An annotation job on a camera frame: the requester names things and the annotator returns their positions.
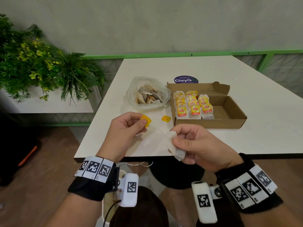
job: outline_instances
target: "table surface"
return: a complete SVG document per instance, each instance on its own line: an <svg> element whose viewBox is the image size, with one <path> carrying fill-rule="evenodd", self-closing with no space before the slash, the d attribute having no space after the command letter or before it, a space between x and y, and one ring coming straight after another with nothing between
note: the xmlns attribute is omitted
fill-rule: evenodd
<svg viewBox="0 0 303 227"><path fill-rule="evenodd" d="M174 83L174 78L182 75L196 77L199 83L219 81L231 86L229 95L248 119L240 129L209 131L237 152L303 153L303 99L299 96L233 56L169 57L123 60L75 159L97 153L113 118L128 111L136 112L126 96L135 76L153 77L166 84ZM147 133L136 137L126 156L170 156L161 141L161 132L166 133L173 127L172 120L161 121L163 115L172 116L170 104L145 114L158 129L149 127Z"/></svg>

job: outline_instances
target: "clear plastic bag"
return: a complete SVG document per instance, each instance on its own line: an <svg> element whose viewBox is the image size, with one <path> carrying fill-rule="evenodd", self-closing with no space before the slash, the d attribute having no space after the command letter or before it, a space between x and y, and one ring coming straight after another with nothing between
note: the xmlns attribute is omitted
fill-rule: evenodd
<svg viewBox="0 0 303 227"><path fill-rule="evenodd" d="M158 91L158 97L161 103L151 103L151 104L138 104L137 103L137 92L141 86L144 84L152 85ZM164 106L170 99L170 90L162 84L159 80L154 78L149 78L145 76L137 76L132 79L127 91L127 100L131 106L138 110L148 110L157 107Z"/></svg>

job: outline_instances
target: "open cardboard box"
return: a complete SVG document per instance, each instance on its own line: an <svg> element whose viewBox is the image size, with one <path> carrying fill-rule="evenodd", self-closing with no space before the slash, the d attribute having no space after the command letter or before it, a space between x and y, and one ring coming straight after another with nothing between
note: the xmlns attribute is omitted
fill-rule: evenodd
<svg viewBox="0 0 303 227"><path fill-rule="evenodd" d="M176 119L174 101L171 96L171 110L174 125L181 123L198 124L204 128L215 129L239 129L245 123L247 116L228 96L229 85L214 82L210 84L169 84L168 89L174 94L176 91L198 91L198 96L206 94L209 96L209 102L214 109L215 119Z"/></svg>

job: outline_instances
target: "artificial plant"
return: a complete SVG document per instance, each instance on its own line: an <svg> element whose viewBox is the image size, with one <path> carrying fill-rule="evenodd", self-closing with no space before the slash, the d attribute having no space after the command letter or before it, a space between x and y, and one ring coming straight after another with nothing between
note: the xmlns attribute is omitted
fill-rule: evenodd
<svg viewBox="0 0 303 227"><path fill-rule="evenodd" d="M18 102L30 98L28 88L39 86L41 99L62 89L61 99L87 99L90 87L104 86L104 73L83 53L65 53L43 39L36 25L17 30L6 15L0 14L0 88Z"/></svg>

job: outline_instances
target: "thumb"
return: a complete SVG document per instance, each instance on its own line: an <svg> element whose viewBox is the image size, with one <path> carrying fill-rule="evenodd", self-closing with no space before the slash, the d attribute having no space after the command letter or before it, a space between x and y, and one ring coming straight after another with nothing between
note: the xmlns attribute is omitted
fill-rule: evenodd
<svg viewBox="0 0 303 227"><path fill-rule="evenodd" d="M146 119L140 119L138 122L136 122L134 125L128 128L130 134L134 136L137 134L139 131L143 129L143 127L147 124Z"/></svg>
<svg viewBox="0 0 303 227"><path fill-rule="evenodd" d="M181 139L179 137L173 138L172 143L179 149L194 152L198 151L200 146L198 141Z"/></svg>

